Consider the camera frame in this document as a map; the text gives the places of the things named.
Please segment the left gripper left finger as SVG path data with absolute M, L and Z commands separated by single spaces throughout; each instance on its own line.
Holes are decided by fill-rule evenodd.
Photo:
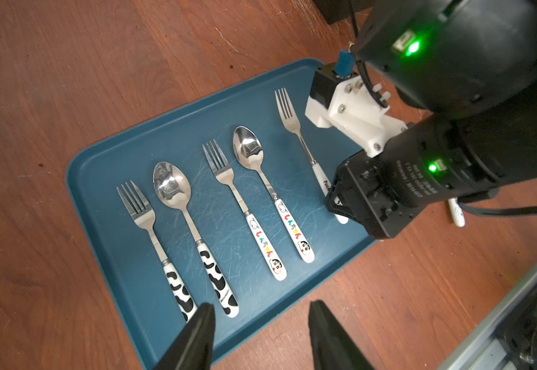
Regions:
M 214 305 L 203 303 L 154 369 L 210 369 L 215 328 Z

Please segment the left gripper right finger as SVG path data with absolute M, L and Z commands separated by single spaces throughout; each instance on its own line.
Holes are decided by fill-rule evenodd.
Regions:
M 310 304 L 308 327 L 314 369 L 375 369 L 325 302 Z

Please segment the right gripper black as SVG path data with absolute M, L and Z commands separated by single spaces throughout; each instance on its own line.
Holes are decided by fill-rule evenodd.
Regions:
M 428 205 L 491 199 L 498 185 L 456 123 L 431 116 L 392 137 L 381 154 L 360 151 L 337 169 L 325 207 L 375 239 L 395 238 Z

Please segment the fork cow pattern handle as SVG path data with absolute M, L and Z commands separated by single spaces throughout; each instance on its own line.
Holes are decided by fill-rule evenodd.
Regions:
M 122 183 L 117 187 L 117 193 L 135 224 L 148 232 L 151 243 L 160 259 L 160 263 L 162 263 L 167 282 L 170 285 L 184 320 L 185 322 L 189 322 L 197 311 L 197 305 L 177 268 L 169 259 L 154 232 L 154 223 L 156 220 L 154 209 L 151 207 L 151 204 L 140 188 L 135 185 L 132 180 L 130 182 Z

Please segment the spoon plain white handle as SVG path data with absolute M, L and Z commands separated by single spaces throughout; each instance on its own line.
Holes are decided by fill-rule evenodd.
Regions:
M 463 228 L 465 226 L 465 217 L 464 212 L 462 208 L 460 207 L 459 203 L 457 202 L 456 198 L 450 198 L 448 200 L 448 205 L 450 208 L 450 213 L 453 219 L 453 223 L 458 228 Z

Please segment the fork plain white handle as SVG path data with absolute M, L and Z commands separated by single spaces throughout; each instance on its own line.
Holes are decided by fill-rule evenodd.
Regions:
M 320 166 L 319 162 L 312 155 L 310 149 L 308 148 L 308 145 L 306 144 L 302 136 L 301 123 L 296 115 L 295 109 L 293 107 L 293 104 L 291 103 L 287 90 L 285 88 L 277 89 L 275 91 L 275 98 L 277 102 L 277 107 L 279 109 L 279 115 L 281 117 L 285 129 L 298 137 L 299 142 L 301 143 L 302 148 L 305 151 L 306 156 L 308 157 L 314 175 L 316 176 L 316 180 L 318 181 L 324 196 L 327 196 L 331 188 L 331 183 L 326 176 L 324 170 Z

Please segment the spoon cow pattern handle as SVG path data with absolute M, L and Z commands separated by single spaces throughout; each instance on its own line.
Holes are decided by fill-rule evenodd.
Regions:
M 176 166 L 162 161 L 157 163 L 154 168 L 153 182 L 154 189 L 161 202 L 170 208 L 178 209 L 182 212 L 191 235 L 197 244 L 197 251 L 214 287 L 221 307 L 228 317 L 236 317 L 240 312 L 238 301 L 188 212 L 188 203 L 191 199 L 191 185 L 188 179 Z

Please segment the fork cartoon text handle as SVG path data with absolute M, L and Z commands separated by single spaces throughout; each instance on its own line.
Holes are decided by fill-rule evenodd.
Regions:
M 234 194 L 234 198 L 237 200 L 238 205 L 245 216 L 249 230 L 265 259 L 268 268 L 271 270 L 273 277 L 280 282 L 285 280 L 288 275 L 286 267 L 270 242 L 268 235 L 265 233 L 254 214 L 249 211 L 248 206 L 238 192 L 236 186 L 234 186 L 234 171 L 231 168 L 227 157 L 218 146 L 216 140 L 209 141 L 202 147 L 217 181 L 229 186 L 232 194 Z

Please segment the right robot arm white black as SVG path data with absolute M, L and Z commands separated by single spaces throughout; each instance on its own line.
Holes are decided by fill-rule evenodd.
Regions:
M 377 70 L 430 115 L 342 162 L 328 211 L 377 239 L 450 199 L 478 216 L 537 216 L 476 207 L 537 178 L 537 1 L 379 1 L 351 52 L 361 77 Z

